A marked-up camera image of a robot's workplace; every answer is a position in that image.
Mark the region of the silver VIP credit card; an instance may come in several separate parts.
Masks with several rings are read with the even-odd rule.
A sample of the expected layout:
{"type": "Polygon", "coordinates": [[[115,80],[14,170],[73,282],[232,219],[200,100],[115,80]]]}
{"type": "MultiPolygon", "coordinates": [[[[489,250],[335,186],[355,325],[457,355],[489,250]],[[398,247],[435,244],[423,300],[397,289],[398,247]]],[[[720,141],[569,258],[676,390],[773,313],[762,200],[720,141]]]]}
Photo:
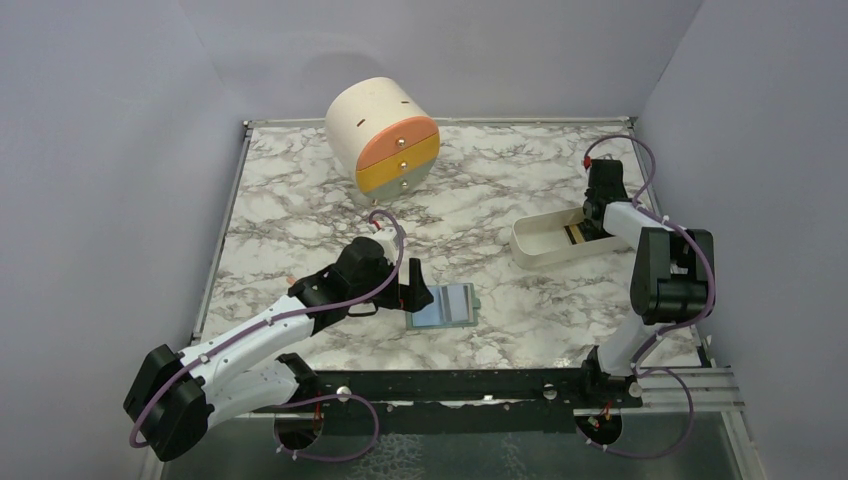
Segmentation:
{"type": "Polygon", "coordinates": [[[442,288],[430,287],[429,291],[433,296],[433,302],[425,306],[420,311],[410,314],[410,325],[412,328],[427,329],[441,327],[444,325],[441,299],[442,288]]]}

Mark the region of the green card holder wallet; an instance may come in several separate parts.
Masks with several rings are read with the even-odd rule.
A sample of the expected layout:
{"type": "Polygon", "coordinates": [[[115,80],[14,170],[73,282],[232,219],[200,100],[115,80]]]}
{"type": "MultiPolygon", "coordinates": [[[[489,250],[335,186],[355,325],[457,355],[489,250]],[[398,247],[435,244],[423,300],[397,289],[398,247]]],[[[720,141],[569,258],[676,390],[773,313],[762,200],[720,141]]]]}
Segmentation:
{"type": "Polygon", "coordinates": [[[472,283],[429,288],[434,301],[419,312],[406,313],[408,330],[434,330],[477,326],[481,303],[472,283]]]}

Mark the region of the white plastic tray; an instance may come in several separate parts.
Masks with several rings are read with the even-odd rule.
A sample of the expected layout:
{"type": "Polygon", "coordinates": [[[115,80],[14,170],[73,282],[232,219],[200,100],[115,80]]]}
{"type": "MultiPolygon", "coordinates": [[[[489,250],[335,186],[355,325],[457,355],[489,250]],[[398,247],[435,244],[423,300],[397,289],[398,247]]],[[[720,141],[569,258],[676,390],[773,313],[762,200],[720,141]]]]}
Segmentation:
{"type": "Polygon", "coordinates": [[[586,239],[585,243],[572,245],[564,227],[571,224],[580,225],[583,219],[583,210],[578,207],[515,220],[509,241],[512,259],[522,269],[535,270],[629,249],[624,240],[614,236],[586,239]]]}

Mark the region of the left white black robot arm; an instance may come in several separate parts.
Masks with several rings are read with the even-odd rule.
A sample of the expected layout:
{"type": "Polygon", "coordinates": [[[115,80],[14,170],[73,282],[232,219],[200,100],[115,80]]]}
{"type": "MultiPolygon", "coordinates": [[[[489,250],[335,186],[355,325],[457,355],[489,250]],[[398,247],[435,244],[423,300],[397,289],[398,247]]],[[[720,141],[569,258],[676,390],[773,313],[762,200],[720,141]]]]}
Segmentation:
{"type": "Polygon", "coordinates": [[[295,354],[274,354],[351,317],[356,305],[413,313],[432,304],[421,260],[403,253],[400,240],[357,237],[334,263],[296,280],[240,326],[180,351],[150,350],[123,401],[131,447],[149,447],[167,462],[233,417],[275,404],[309,406],[308,366],[295,354]]]}

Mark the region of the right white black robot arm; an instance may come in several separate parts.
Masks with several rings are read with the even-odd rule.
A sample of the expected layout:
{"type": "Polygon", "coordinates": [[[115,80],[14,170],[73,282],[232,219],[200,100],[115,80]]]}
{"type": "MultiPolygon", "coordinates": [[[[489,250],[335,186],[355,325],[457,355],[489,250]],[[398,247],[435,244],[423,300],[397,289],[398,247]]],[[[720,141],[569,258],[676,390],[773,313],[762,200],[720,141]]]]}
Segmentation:
{"type": "Polygon", "coordinates": [[[709,314],[715,303],[713,237],[633,203],[619,160],[586,160],[584,219],[576,234],[587,245],[619,239],[634,249],[630,281],[633,315],[594,347],[577,380],[579,398],[600,407],[634,381],[642,360],[675,327],[709,314]]]}

